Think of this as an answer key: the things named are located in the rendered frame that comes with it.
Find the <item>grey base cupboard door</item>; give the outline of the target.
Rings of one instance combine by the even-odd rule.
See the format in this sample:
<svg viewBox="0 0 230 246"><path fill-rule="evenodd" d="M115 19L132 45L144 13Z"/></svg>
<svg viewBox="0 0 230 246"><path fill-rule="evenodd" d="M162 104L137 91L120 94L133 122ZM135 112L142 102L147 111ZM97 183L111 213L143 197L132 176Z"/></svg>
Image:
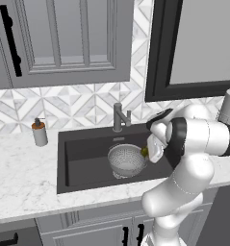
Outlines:
<svg viewBox="0 0 230 246"><path fill-rule="evenodd" d="M131 217L44 233L41 239L43 246L122 246L123 227L131 232Z"/></svg>
<svg viewBox="0 0 230 246"><path fill-rule="evenodd" d="M211 206L211 203L199 206L198 208L193 210L180 224L178 233L181 239L182 246L196 246L197 240L206 222ZM131 232L131 246L138 245L138 224L144 225L143 237L145 237L151 231L153 219L144 214L139 214L134 218L134 229Z"/></svg>

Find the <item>grey sink faucet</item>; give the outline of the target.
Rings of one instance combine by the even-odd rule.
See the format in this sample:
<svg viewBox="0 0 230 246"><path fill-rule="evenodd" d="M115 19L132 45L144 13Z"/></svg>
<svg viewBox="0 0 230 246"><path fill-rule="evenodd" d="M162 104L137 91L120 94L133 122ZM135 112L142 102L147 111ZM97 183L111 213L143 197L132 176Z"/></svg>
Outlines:
<svg viewBox="0 0 230 246"><path fill-rule="evenodd" d="M114 126L113 130L116 133L120 133L122 131L121 123L124 123L126 127L130 127L131 123L131 112L127 111L127 114L122 112L122 104L115 103L114 104Z"/></svg>

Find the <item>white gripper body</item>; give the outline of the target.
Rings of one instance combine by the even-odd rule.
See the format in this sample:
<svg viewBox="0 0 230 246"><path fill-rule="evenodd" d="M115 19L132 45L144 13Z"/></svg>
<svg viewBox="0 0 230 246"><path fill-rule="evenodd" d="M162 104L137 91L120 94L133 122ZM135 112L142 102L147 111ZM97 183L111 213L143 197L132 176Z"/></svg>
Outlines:
<svg viewBox="0 0 230 246"><path fill-rule="evenodd" d="M158 162L164 155L166 146L153 134L147 139L148 157L153 163Z"/></svg>

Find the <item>dark grey sink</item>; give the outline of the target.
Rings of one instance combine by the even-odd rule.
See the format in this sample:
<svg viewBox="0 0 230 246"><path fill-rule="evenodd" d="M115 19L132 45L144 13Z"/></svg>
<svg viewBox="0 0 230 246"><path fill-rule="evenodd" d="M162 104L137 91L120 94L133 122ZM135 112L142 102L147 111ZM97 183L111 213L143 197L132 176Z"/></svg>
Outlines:
<svg viewBox="0 0 230 246"><path fill-rule="evenodd" d="M165 154L157 162L148 161L140 174L117 179L108 162L108 153L118 143L146 146L150 132L145 124L122 127L115 133L112 127L66 131L58 134L57 193L122 185L168 177L176 167L176 156Z"/></svg>

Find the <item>dark grey appliance panel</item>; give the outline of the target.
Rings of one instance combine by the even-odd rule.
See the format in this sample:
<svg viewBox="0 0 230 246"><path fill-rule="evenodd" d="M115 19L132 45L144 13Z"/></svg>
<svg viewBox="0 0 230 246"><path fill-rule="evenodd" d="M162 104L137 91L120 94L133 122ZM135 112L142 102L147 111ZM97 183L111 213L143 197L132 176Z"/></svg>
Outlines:
<svg viewBox="0 0 230 246"><path fill-rule="evenodd" d="M218 190L196 246L230 246L230 185Z"/></svg>

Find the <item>dark grey dishwasher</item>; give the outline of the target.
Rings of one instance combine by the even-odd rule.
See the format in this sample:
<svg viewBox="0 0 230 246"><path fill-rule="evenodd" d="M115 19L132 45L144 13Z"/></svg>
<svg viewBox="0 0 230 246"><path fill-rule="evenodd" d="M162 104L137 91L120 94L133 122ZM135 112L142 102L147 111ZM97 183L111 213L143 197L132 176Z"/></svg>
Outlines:
<svg viewBox="0 0 230 246"><path fill-rule="evenodd" d="M0 246L42 246L35 220L0 224Z"/></svg>

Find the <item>white colander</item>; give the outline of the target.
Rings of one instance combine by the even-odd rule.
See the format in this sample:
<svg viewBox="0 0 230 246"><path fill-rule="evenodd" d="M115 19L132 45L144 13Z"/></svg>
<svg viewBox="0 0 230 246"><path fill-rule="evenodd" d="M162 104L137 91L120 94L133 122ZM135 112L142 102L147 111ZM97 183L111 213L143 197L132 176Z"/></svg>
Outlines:
<svg viewBox="0 0 230 246"><path fill-rule="evenodd" d="M147 165L147 158L141 154L141 148L134 144L116 144L108 153L109 165L117 179L133 178Z"/></svg>

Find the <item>black framed window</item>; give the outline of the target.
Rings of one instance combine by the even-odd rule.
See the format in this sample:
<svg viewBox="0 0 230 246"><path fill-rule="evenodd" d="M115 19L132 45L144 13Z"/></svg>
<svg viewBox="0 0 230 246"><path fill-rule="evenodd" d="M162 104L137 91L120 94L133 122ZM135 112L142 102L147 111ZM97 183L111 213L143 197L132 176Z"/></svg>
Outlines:
<svg viewBox="0 0 230 246"><path fill-rule="evenodd" d="M145 102L223 96L230 88L230 80L169 83L183 1L154 2Z"/></svg>

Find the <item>grey soap dispenser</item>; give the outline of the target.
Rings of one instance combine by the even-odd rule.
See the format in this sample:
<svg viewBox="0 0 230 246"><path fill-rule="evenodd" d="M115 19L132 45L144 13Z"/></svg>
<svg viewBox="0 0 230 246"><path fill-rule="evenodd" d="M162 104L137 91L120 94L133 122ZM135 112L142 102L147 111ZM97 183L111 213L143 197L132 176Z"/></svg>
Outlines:
<svg viewBox="0 0 230 246"><path fill-rule="evenodd" d="M32 131L37 147L43 147L48 143L45 124L40 118L37 117L35 119L35 122L32 124Z"/></svg>

